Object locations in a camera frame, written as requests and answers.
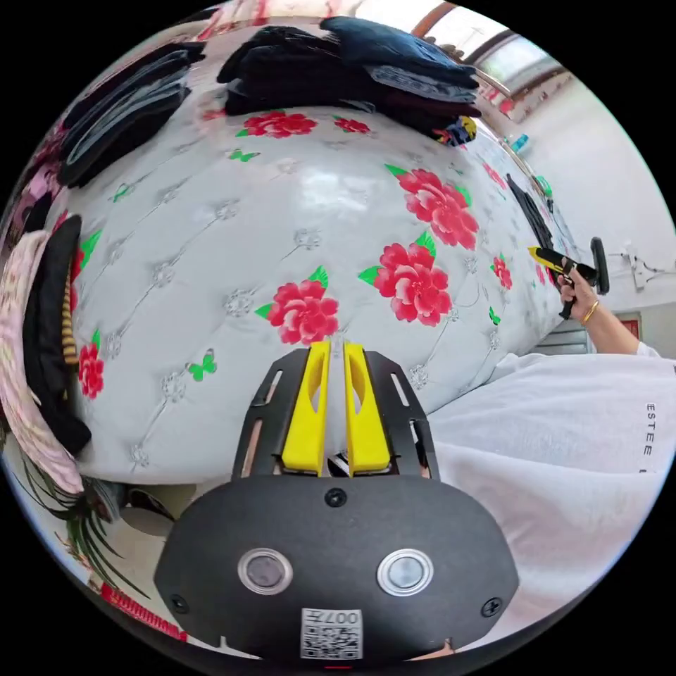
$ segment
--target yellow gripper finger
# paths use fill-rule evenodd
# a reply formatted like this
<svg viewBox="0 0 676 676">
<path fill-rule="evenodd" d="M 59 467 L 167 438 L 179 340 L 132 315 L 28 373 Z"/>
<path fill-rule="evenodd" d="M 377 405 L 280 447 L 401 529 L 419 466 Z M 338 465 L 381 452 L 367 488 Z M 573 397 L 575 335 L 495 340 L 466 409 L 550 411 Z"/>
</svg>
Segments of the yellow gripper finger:
<svg viewBox="0 0 676 676">
<path fill-rule="evenodd" d="M 382 472 L 389 466 L 389 448 L 361 345 L 345 344 L 344 365 L 350 476 L 363 472 Z M 353 392 L 357 393 L 361 402 L 358 413 Z"/>
<path fill-rule="evenodd" d="M 320 476 L 324 464 L 326 401 L 329 384 L 330 343 L 313 343 L 282 452 L 285 470 L 311 472 Z M 319 404 L 315 412 L 312 400 L 317 390 Z"/>
</svg>

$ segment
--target mattress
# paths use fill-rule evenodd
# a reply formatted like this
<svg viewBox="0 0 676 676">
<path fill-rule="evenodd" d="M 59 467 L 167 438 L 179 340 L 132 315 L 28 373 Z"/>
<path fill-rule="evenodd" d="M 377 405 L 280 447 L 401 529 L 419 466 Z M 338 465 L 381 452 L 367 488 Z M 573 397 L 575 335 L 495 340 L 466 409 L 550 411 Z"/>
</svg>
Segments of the mattress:
<svg viewBox="0 0 676 676">
<path fill-rule="evenodd" d="M 345 445 L 345 342 L 399 362 L 431 412 L 560 321 L 508 173 L 542 205 L 554 246 L 573 243 L 488 131 L 452 148 L 349 108 L 226 118 L 225 58 L 195 68 L 162 131 L 64 189 L 47 219 L 82 217 L 82 474 L 227 475 L 270 364 L 312 341 L 332 344 L 332 452 Z"/>
</svg>

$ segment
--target person's hand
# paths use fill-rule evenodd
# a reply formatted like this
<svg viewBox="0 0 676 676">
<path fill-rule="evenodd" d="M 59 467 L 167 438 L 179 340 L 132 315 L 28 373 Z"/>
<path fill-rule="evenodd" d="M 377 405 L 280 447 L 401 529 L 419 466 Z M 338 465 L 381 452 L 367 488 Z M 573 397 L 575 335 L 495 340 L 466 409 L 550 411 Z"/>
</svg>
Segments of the person's hand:
<svg viewBox="0 0 676 676">
<path fill-rule="evenodd" d="M 561 287 L 561 302 L 566 303 L 568 301 L 575 301 L 572 308 L 570 309 L 570 316 L 577 321 L 581 321 L 587 315 L 587 313 L 592 309 L 592 306 L 598 298 L 594 293 L 594 290 L 589 286 L 589 283 L 585 278 L 577 271 L 576 268 L 573 268 L 570 271 L 568 277 L 573 280 L 575 287 L 571 287 L 563 275 L 558 276 L 558 283 Z"/>
</svg>

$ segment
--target sticker label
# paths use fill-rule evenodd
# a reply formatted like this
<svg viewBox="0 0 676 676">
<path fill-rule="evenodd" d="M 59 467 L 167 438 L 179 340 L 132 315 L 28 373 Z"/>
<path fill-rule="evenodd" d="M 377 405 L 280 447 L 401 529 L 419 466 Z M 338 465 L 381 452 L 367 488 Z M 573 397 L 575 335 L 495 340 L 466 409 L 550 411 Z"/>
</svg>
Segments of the sticker label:
<svg viewBox="0 0 676 676">
<path fill-rule="evenodd" d="M 360 660 L 361 611 L 303 608 L 301 657 L 309 660 Z"/>
</svg>

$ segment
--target red flower print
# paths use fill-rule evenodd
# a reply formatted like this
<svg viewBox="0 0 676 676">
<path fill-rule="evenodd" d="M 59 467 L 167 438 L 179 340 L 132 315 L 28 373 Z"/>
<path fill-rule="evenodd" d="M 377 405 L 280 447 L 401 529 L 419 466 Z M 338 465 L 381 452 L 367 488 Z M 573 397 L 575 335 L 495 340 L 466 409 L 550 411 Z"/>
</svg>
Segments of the red flower print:
<svg viewBox="0 0 676 676">
<path fill-rule="evenodd" d="M 292 134 L 309 134 L 317 122 L 302 113 L 287 115 L 283 111 L 272 111 L 261 117 L 249 118 L 244 128 L 249 136 L 271 136 L 273 139 L 285 139 Z"/>
<path fill-rule="evenodd" d="M 71 283 L 75 281 L 77 276 L 82 272 L 82 262 L 85 260 L 84 251 L 78 247 L 73 257 L 73 268 L 70 271 L 70 281 Z"/>
<path fill-rule="evenodd" d="M 494 258 L 491 269 L 495 273 L 495 276 L 500 280 L 500 284 L 502 284 L 503 287 L 507 290 L 512 288 L 512 275 L 507 269 L 507 263 L 505 263 L 502 258 Z"/>
<path fill-rule="evenodd" d="M 77 379 L 82 383 L 82 393 L 90 399 L 104 388 L 104 363 L 99 359 L 99 348 L 95 343 L 80 350 L 80 369 Z"/>
<path fill-rule="evenodd" d="M 338 330 L 338 301 L 324 298 L 326 289 L 319 281 L 289 282 L 277 289 L 268 320 L 280 328 L 282 343 L 303 345 L 319 342 Z"/>
<path fill-rule="evenodd" d="M 51 230 L 52 234 L 54 234 L 64 224 L 66 218 L 68 218 L 68 209 L 62 211 L 59 217 L 56 219 L 56 223 L 54 223 L 54 227 Z"/>
<path fill-rule="evenodd" d="M 444 243 L 474 250 L 479 230 L 474 216 L 467 209 L 463 195 L 448 183 L 442 184 L 436 174 L 424 169 L 397 176 L 399 185 L 411 193 L 406 195 L 406 208 L 432 226 L 434 234 Z"/>
<path fill-rule="evenodd" d="M 495 169 L 493 169 L 493 167 L 484 162 L 484 169 L 486 170 L 488 176 L 490 176 L 493 179 L 493 181 L 495 181 L 495 183 L 497 183 L 500 186 L 500 188 L 502 188 L 502 190 L 507 190 L 507 185 L 502 180 L 502 176 L 500 176 L 500 174 L 498 174 L 495 171 Z"/>
<path fill-rule="evenodd" d="M 400 321 L 420 320 L 425 326 L 436 326 L 452 307 L 445 290 L 448 275 L 434 267 L 432 254 L 423 246 L 411 244 L 408 251 L 401 244 L 386 246 L 380 256 L 378 276 L 373 286 Z"/>
<path fill-rule="evenodd" d="M 368 125 L 365 125 L 363 122 L 358 122 L 357 120 L 346 120 L 345 118 L 339 118 L 334 122 L 337 127 L 340 127 L 344 132 L 358 132 L 359 134 L 367 134 L 371 129 Z"/>
</svg>

